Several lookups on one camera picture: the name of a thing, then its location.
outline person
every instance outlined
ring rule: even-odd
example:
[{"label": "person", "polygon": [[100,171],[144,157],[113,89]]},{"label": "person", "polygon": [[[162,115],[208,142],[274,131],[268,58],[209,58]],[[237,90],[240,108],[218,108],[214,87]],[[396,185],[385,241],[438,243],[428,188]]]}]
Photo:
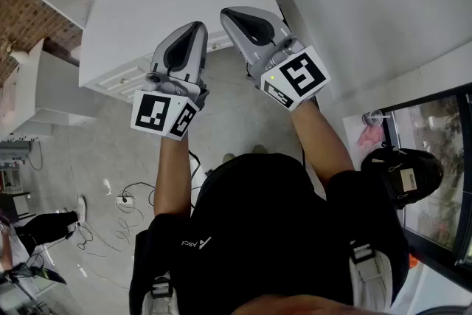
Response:
[{"label": "person", "polygon": [[86,200],[79,197],[77,208],[71,212],[41,214],[24,226],[11,226],[5,217],[1,221],[0,272],[11,271],[26,263],[36,246],[67,238],[76,224],[86,221]]},{"label": "person", "polygon": [[391,305],[409,253],[385,188],[354,171],[312,101],[291,120],[326,200],[294,158],[248,153],[206,178],[190,217],[188,138],[162,138],[155,218],[136,236],[131,314],[141,313],[154,280],[167,273],[181,315],[371,314],[350,307],[356,241],[389,258]]}]

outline white wall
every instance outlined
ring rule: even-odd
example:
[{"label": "white wall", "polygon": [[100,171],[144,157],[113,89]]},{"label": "white wall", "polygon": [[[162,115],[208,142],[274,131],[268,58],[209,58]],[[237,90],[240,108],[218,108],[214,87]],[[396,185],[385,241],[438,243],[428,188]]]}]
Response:
[{"label": "white wall", "polygon": [[333,78],[333,100],[472,40],[471,0],[294,0]]}]

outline gray floor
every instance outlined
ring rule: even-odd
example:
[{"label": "gray floor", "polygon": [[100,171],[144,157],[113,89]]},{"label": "gray floor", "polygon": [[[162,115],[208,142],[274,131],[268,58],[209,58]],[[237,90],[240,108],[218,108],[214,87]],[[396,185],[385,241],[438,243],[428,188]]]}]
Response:
[{"label": "gray floor", "polygon": [[[204,80],[211,93],[189,132],[190,150],[198,155],[204,170],[217,167],[225,153],[250,152],[256,144],[265,145],[271,153],[301,159],[289,113],[246,79],[243,59],[235,50],[210,54]],[[52,138],[42,143],[41,171],[36,172],[29,165],[21,168],[24,188],[32,192],[32,205],[38,213],[73,209],[77,194],[85,195],[88,225],[109,244],[105,249],[95,238],[87,243],[86,251],[108,257],[88,255],[76,246],[82,241],[76,233],[49,250],[68,283],[67,288],[60,290],[68,289],[72,294],[51,295],[59,302],[56,307],[59,314],[66,310],[70,314],[128,313],[128,291],[119,286],[127,288],[131,279],[134,236],[146,229],[153,217],[148,187],[131,189],[144,221],[138,212],[123,214],[117,210],[115,199],[128,184],[154,183],[160,138],[130,128],[130,104],[98,94],[97,104],[99,111],[93,125],[54,127]],[[38,165],[37,144],[31,159]],[[120,240],[116,235],[118,231],[128,234],[120,226],[119,218],[129,226],[138,225],[131,228],[128,240]]]}]

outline white sneaker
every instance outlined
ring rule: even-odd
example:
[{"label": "white sneaker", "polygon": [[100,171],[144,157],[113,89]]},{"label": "white sneaker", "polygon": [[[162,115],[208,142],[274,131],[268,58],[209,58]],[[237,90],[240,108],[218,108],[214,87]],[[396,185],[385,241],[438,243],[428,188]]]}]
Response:
[{"label": "white sneaker", "polygon": [[77,217],[79,218],[77,222],[79,224],[84,224],[86,222],[87,202],[86,198],[83,195],[79,197],[75,212],[77,213]]}]

